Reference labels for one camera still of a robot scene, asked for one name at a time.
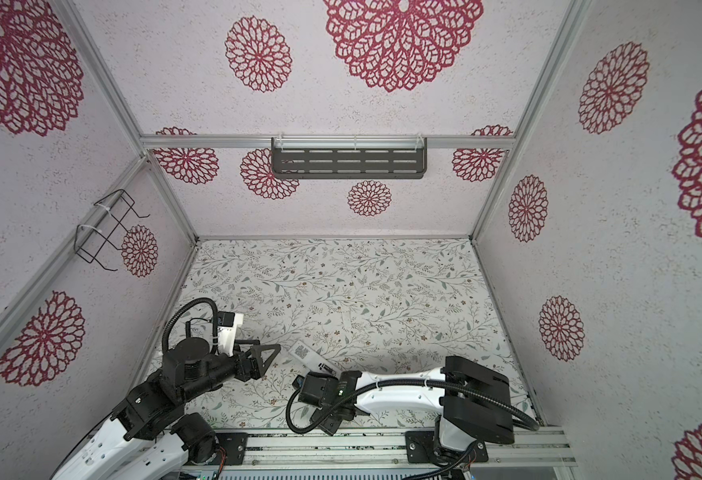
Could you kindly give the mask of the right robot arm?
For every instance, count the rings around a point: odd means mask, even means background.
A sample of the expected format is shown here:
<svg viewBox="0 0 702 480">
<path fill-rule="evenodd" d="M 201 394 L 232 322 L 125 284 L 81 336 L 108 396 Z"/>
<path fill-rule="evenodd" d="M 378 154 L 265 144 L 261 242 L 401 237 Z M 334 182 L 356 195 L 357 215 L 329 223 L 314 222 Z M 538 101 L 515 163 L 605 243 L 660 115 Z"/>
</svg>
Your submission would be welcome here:
<svg viewBox="0 0 702 480">
<path fill-rule="evenodd" d="M 460 356 L 414 374 L 345 371 L 299 375 L 289 405 L 315 408 L 309 422 L 328 435 L 358 416 L 420 411 L 437 416 L 435 438 L 442 449 L 461 451 L 473 440 L 510 445 L 514 423 L 508 378 Z"/>
</svg>

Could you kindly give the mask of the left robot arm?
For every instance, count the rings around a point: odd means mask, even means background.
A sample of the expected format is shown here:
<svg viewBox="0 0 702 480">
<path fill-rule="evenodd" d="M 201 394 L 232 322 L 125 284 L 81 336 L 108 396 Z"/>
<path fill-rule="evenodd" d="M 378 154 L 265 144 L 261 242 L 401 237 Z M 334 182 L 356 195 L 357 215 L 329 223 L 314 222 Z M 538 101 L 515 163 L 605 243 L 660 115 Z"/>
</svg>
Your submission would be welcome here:
<svg viewBox="0 0 702 480">
<path fill-rule="evenodd" d="M 279 344 L 215 354 L 209 342 L 189 337 L 163 353 L 161 367 L 134 387 L 94 436 L 54 473 L 55 479 L 159 479 L 189 461 L 217 455 L 211 425 L 186 404 L 232 379 L 264 376 Z"/>
</svg>

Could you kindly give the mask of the white remote control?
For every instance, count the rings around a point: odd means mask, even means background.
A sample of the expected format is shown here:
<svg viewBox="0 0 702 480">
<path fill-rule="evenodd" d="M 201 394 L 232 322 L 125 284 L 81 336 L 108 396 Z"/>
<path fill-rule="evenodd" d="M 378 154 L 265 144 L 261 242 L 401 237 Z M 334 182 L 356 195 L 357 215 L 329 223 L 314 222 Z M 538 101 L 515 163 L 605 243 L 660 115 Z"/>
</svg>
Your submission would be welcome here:
<svg viewBox="0 0 702 480">
<path fill-rule="evenodd" d="M 336 365 L 302 341 L 296 341 L 289 348 L 288 353 L 309 371 L 328 374 L 336 378 L 340 376 L 341 370 Z"/>
</svg>

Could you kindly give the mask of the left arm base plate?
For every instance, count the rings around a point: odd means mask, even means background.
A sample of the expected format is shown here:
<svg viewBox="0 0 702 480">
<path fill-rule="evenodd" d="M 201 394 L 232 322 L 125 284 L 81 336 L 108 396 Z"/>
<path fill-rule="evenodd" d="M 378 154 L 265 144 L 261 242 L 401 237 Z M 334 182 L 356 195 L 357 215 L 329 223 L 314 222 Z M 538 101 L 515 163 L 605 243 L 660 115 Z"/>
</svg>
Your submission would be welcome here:
<svg viewBox="0 0 702 480">
<path fill-rule="evenodd" d="M 247 450 L 249 435 L 241 432 L 218 432 L 213 465 L 241 466 Z"/>
</svg>

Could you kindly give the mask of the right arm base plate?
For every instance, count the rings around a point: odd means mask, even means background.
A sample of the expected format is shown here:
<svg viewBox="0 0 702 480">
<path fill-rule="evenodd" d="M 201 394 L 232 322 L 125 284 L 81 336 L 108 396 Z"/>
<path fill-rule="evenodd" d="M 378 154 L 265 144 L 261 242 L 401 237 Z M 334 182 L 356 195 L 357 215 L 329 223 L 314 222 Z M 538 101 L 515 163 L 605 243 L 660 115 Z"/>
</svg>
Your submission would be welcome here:
<svg viewBox="0 0 702 480">
<path fill-rule="evenodd" d="M 410 464 L 437 466 L 457 459 L 475 441 L 462 431 L 442 436 L 435 430 L 410 430 L 405 432 L 404 438 Z"/>
</svg>

